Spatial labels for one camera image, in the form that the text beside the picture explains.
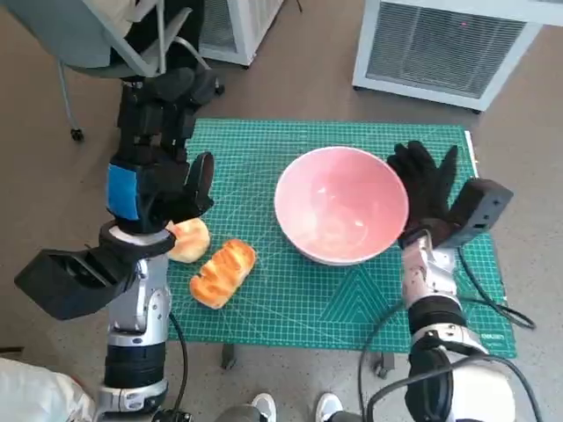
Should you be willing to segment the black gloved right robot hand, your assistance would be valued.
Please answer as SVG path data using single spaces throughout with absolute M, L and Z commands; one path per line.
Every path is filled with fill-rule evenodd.
M 401 248 L 424 236 L 436 247 L 454 233 L 448 199 L 457 175 L 457 152 L 457 146 L 451 146 L 437 164 L 421 142 L 411 141 L 396 144 L 388 156 L 387 164 L 400 178 L 408 198 L 406 226 L 398 238 Z

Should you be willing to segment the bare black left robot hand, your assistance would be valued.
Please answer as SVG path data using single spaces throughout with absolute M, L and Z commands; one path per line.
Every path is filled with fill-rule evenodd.
M 214 71 L 190 68 L 124 85 L 106 182 L 106 208 L 121 230 L 153 234 L 213 207 L 215 159 L 204 151 L 188 160 L 186 143 L 197 111 L 223 91 Z

